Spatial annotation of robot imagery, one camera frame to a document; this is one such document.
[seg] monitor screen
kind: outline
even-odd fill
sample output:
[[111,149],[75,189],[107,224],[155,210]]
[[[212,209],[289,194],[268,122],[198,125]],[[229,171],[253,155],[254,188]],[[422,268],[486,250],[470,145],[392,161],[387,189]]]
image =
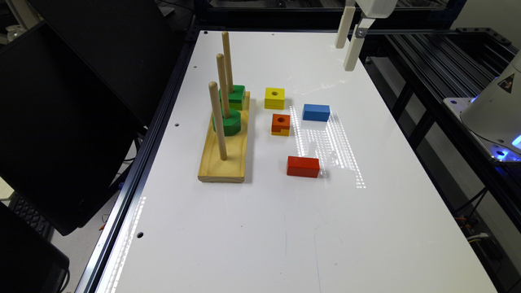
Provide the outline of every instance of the monitor screen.
[[0,68],[0,176],[69,234],[112,196],[141,124],[45,22],[0,50]]
[[154,1],[29,2],[149,126],[181,50]]

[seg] white table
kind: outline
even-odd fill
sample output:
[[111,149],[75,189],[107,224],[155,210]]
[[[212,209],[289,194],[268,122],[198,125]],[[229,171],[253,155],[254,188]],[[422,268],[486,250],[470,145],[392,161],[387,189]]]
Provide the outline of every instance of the white table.
[[[218,184],[197,172],[221,34],[200,34],[100,292],[496,292],[366,70],[345,72],[334,41],[230,33],[234,83],[252,95],[247,171]],[[283,111],[264,109],[266,87],[286,89]],[[330,121],[294,115],[290,137],[272,136],[272,114],[304,103],[330,105]],[[287,157],[308,153],[322,175],[288,177]]]

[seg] blue light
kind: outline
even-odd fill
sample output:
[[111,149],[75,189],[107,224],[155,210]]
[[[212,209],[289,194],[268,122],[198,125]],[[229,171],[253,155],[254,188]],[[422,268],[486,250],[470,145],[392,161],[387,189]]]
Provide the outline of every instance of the blue light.
[[508,155],[508,151],[502,151],[503,155],[499,155],[497,156],[497,159],[498,160],[503,160],[505,159],[506,155]]
[[519,135],[513,142],[512,146],[521,149],[521,135]]

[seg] orange block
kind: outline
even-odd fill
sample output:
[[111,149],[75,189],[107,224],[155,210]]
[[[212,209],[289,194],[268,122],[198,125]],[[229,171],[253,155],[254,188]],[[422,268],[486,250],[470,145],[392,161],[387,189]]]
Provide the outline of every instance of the orange block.
[[318,159],[303,157],[287,157],[287,175],[300,177],[318,177],[320,165]]
[[282,129],[290,129],[290,116],[282,114],[274,114],[271,120],[271,132],[280,132]]

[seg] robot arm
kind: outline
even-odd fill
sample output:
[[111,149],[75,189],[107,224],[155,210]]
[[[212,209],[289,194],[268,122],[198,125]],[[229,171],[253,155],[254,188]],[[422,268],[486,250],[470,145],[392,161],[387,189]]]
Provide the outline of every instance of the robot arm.
[[521,54],[461,113],[463,124],[479,137],[521,155]]
[[377,18],[389,17],[396,7],[396,2],[397,0],[346,0],[344,14],[342,15],[339,31],[336,35],[335,46],[337,49],[344,48],[352,17],[355,12],[355,3],[358,3],[358,6],[362,10],[360,22],[358,22],[353,30],[348,54],[344,61],[344,69],[346,71],[354,70],[369,27]]

